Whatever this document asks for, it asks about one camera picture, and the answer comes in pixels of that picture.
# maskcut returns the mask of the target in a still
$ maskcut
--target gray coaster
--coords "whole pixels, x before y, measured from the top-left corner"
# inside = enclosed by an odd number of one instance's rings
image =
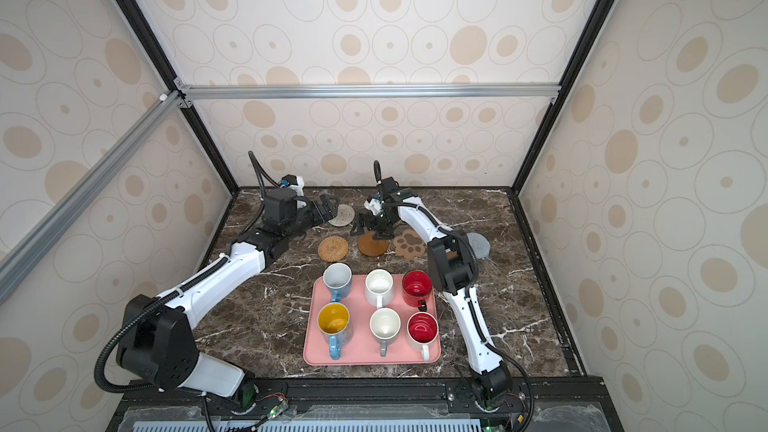
[[[467,234],[469,245],[472,246],[472,250],[475,251],[477,258],[486,258],[491,254],[491,244],[488,240],[476,232],[470,232]]]
[[[334,227],[344,227],[352,223],[355,218],[355,209],[345,204],[339,205],[339,213],[328,221]]]

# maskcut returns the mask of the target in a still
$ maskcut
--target tray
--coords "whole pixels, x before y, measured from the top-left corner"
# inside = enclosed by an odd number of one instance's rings
[[[376,308],[366,300],[366,276],[360,274],[352,276],[350,295],[341,300],[341,303],[350,310],[354,335],[352,340],[342,348],[339,360],[331,359],[328,343],[323,338],[320,328],[317,327],[317,316],[320,310],[331,302],[331,293],[322,283],[322,277],[315,281],[312,289],[310,320],[306,326],[304,339],[304,361],[309,365],[427,364],[422,360],[421,352],[413,350],[408,345],[407,339],[408,319],[418,312],[418,309],[402,300],[402,274],[392,274],[392,279],[395,282],[395,300],[387,307],[400,316],[400,333],[389,345],[386,357],[381,356],[379,340],[371,333],[370,320]],[[429,293],[426,301],[427,312],[436,318],[434,291]],[[429,346],[429,354],[433,358],[429,363],[438,360],[440,353],[440,333],[438,332],[437,340]]]

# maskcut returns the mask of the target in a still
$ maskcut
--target wall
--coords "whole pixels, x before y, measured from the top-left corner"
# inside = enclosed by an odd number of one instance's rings
[[[275,179],[313,186],[510,186],[549,105],[546,97],[198,101],[241,186],[257,184],[247,152]]]
[[[190,84],[557,82],[595,0],[142,0]]]
[[[110,0],[0,0],[0,259],[164,89]]]
[[[525,185],[624,428],[768,423],[768,3],[620,0]]]
[[[101,432],[120,396],[93,382],[125,304],[189,277],[229,200],[172,112],[0,306],[0,430]],[[107,377],[132,376],[114,357]]]

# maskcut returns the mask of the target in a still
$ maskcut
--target mug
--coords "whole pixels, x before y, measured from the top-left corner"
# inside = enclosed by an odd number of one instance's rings
[[[395,281],[392,275],[378,268],[370,271],[366,277],[366,300],[376,308],[382,308],[395,300]]]
[[[381,355],[386,357],[386,347],[397,338],[400,331],[400,316],[390,308],[380,308],[371,315],[371,332],[379,339]]]
[[[331,292],[331,302],[339,302],[352,290],[352,270],[347,264],[331,264],[322,273],[322,282]]]
[[[427,312],[416,312],[408,319],[408,344],[429,362],[429,346],[437,339],[437,320]]]
[[[341,358],[341,347],[352,340],[350,310],[340,302],[326,304],[317,316],[317,326],[328,342],[331,359]]]
[[[427,312],[427,297],[432,291],[432,280],[426,272],[412,270],[402,276],[402,298],[411,307]]]

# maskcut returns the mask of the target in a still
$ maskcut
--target mug handle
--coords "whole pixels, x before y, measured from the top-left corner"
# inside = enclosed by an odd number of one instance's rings
[[[330,337],[329,352],[331,354],[331,359],[333,360],[341,359],[341,347],[339,347],[339,339],[336,338],[335,335],[331,335]]]

